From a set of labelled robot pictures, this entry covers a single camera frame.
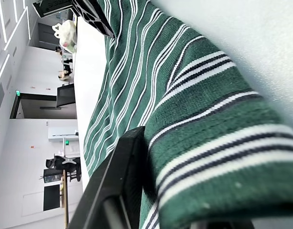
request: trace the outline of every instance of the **door frame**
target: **door frame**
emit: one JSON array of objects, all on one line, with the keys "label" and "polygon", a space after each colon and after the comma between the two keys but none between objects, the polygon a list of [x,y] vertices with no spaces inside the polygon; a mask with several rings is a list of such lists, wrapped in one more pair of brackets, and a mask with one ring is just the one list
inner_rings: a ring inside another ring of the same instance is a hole
[{"label": "door frame", "polygon": [[27,93],[21,93],[20,96],[16,95],[14,99],[13,107],[11,110],[10,119],[16,119],[21,99],[56,101],[56,96],[45,95],[45,94],[27,94]]}]

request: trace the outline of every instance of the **doorway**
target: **doorway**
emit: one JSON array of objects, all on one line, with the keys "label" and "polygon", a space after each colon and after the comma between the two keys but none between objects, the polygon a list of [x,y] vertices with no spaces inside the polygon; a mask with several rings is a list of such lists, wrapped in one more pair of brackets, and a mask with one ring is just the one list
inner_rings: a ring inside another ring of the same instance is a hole
[{"label": "doorway", "polygon": [[10,118],[77,119],[76,106],[56,107],[56,96],[21,93],[15,97]]}]

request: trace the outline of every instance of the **green striped cloth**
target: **green striped cloth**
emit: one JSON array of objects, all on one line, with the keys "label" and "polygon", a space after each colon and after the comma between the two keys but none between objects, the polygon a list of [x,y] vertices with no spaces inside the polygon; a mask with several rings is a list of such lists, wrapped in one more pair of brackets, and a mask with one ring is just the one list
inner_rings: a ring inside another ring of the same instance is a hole
[{"label": "green striped cloth", "polygon": [[230,58],[146,0],[99,0],[115,38],[85,137],[89,175],[127,130],[146,126],[155,191],[140,228],[293,214],[293,130]]}]

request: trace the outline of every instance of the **ceiling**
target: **ceiling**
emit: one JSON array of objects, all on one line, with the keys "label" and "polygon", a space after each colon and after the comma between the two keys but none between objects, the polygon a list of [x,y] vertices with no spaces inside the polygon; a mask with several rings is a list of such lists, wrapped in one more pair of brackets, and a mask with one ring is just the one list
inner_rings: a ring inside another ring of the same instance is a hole
[{"label": "ceiling", "polygon": [[38,25],[34,1],[0,0],[0,154],[15,98],[17,73]]}]

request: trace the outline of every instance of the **white bag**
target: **white bag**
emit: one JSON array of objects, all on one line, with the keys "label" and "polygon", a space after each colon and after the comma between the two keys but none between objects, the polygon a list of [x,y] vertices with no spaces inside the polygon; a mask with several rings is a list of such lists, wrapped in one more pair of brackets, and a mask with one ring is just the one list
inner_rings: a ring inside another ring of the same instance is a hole
[{"label": "white bag", "polygon": [[60,23],[53,25],[52,29],[55,31],[55,37],[60,39],[60,45],[68,52],[75,53],[77,38],[74,22],[67,20],[62,25]]}]

